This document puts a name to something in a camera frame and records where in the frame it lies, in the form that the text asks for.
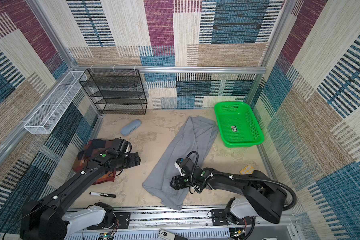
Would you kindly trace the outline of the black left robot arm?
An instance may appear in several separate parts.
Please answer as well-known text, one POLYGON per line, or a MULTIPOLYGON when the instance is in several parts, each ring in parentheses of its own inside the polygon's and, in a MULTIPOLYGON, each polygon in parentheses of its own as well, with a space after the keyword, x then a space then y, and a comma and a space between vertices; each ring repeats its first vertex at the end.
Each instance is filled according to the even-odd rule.
POLYGON ((113 208, 96 203, 87 209, 67 215, 66 211, 94 182, 109 172, 138 166, 141 159, 132 153, 130 142, 115 139, 114 144, 97 154, 57 190, 40 201, 23 206, 20 238, 22 240, 65 240, 71 234, 91 226, 113 228, 116 217, 113 208))

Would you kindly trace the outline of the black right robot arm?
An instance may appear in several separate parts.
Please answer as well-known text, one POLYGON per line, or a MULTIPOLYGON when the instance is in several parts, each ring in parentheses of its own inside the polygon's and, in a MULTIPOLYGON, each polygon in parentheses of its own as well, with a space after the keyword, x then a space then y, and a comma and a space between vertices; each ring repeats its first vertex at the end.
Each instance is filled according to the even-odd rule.
POLYGON ((181 169, 181 173, 174 176, 170 182, 174 190, 194 188, 201 193, 207 188, 241 195, 258 216, 273 224, 278 224, 282 212, 291 209, 296 203, 296 194, 288 186, 271 180, 261 171, 235 175, 212 168, 197 167, 194 173, 188 169, 181 169))

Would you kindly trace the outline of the blue fabric glasses case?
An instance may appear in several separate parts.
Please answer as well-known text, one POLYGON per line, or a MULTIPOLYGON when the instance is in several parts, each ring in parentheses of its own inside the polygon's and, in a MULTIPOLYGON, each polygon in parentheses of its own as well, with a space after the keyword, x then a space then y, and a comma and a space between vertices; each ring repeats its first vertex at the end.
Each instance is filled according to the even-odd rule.
POLYGON ((142 124, 141 120, 133 120, 130 123, 128 123, 127 125, 125 125, 120 133, 122 136, 128 136, 129 134, 131 134, 134 130, 136 130, 137 128, 139 128, 142 124))

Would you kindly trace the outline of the multicolour patchwork folded shirt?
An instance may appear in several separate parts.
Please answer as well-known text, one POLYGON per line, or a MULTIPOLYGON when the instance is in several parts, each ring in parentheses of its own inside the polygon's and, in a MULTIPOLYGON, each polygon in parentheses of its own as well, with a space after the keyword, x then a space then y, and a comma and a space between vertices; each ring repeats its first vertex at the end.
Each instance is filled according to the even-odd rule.
POLYGON ((80 172, 82 168, 84 168, 89 160, 96 157, 100 152, 110 148, 113 145, 113 140, 101 140, 101 139, 94 139, 89 141, 77 154, 77 157, 74 161, 72 166, 72 170, 77 173, 80 172))

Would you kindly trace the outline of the black marker pen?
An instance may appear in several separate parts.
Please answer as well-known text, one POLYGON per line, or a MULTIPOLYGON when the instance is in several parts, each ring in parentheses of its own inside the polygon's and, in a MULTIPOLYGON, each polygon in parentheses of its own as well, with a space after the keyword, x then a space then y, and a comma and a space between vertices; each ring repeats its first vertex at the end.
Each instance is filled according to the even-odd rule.
POLYGON ((108 193, 98 193, 98 192, 90 192, 91 196, 97 196, 97 197, 106 197, 106 198, 116 198, 117 195, 115 194, 108 194, 108 193))

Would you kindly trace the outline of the yellow calculator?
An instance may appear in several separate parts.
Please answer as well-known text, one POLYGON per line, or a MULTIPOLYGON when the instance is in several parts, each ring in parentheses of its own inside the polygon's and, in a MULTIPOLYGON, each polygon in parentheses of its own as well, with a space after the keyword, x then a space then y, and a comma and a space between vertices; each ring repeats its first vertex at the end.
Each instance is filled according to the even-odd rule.
POLYGON ((252 174, 254 172, 254 167, 251 165, 247 165, 245 166, 243 169, 240 170, 240 174, 241 175, 247 175, 247 174, 252 174))

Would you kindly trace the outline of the green plastic basket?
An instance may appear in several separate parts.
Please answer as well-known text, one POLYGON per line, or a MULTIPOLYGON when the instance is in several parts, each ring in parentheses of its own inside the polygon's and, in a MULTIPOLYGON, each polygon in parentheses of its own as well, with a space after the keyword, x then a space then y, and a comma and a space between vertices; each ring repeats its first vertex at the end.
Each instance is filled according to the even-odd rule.
POLYGON ((248 104, 221 102, 214 110, 225 147, 246 148, 264 142, 262 129, 248 104))

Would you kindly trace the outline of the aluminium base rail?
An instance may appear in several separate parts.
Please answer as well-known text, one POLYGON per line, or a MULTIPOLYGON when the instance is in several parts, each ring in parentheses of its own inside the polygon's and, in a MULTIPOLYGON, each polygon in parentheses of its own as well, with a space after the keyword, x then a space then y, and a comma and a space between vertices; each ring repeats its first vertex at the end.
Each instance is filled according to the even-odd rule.
POLYGON ((188 240, 302 240, 300 226, 290 212, 279 224, 261 217, 245 217, 237 225, 224 220, 223 205, 186 206, 181 211, 166 207, 114 208, 109 227, 90 223, 98 207, 69 209, 65 221, 75 224, 64 240, 162 240, 164 237, 188 240))

